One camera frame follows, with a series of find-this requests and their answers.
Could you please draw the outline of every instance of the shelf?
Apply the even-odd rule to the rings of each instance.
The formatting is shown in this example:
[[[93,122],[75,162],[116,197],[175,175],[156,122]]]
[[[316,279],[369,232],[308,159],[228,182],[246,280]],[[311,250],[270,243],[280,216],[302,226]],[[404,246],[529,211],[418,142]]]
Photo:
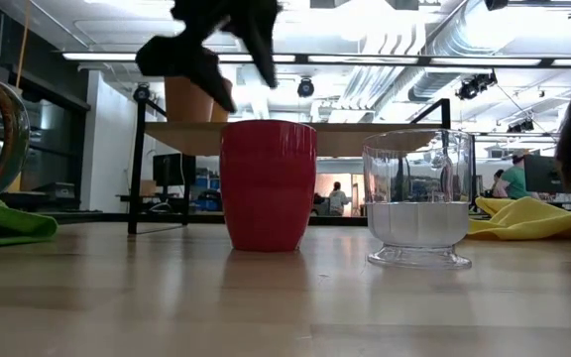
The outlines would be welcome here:
[[[193,156],[218,156],[220,133],[228,123],[147,123],[146,133]],[[305,123],[316,129],[317,156],[360,157],[363,140],[378,133],[403,129],[437,129],[438,124]]]

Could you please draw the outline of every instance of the ceiling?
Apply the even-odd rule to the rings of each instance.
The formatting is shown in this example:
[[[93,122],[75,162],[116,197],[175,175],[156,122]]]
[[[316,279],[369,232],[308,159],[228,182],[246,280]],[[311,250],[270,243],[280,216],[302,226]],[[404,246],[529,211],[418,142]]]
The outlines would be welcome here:
[[[168,0],[32,1],[31,30],[62,51],[132,53],[154,34],[171,35],[183,29],[182,23],[171,19],[172,1]],[[319,9],[313,8],[315,1],[285,1],[275,29],[276,53],[571,56],[571,9],[567,8],[488,12],[482,0],[421,0],[419,11],[399,11],[385,0],[335,0],[340,6]],[[438,24],[461,3],[466,7],[433,36]],[[477,3],[483,8],[472,6]],[[24,1],[0,0],[0,8],[23,21]],[[220,33],[205,44],[220,53],[245,51],[238,40]],[[142,77],[132,63],[85,66],[101,69],[107,81],[125,92],[147,81],[164,97],[162,79]],[[270,91],[261,86],[251,65],[222,65],[224,76],[235,83],[236,118],[270,115],[285,120],[357,122],[372,113],[375,122],[403,122],[425,105],[449,97],[455,128],[505,132],[509,124],[532,117],[538,124],[535,131],[556,131],[571,97],[571,69],[498,69],[499,86],[470,101],[460,101],[454,94],[460,79],[471,72],[429,74],[402,67],[295,64],[278,65],[277,70],[280,87]],[[314,83],[310,98],[296,95],[302,77],[311,77]],[[420,88],[426,93],[420,100],[407,94]]]

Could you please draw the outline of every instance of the clear glass container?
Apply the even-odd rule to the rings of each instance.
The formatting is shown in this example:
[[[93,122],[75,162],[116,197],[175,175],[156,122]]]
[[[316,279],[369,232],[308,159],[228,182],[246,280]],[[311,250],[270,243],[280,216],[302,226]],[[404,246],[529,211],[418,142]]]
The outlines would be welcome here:
[[[372,263],[465,269],[454,245],[468,231],[471,136],[443,129],[403,130],[365,140],[369,229],[383,248]]]

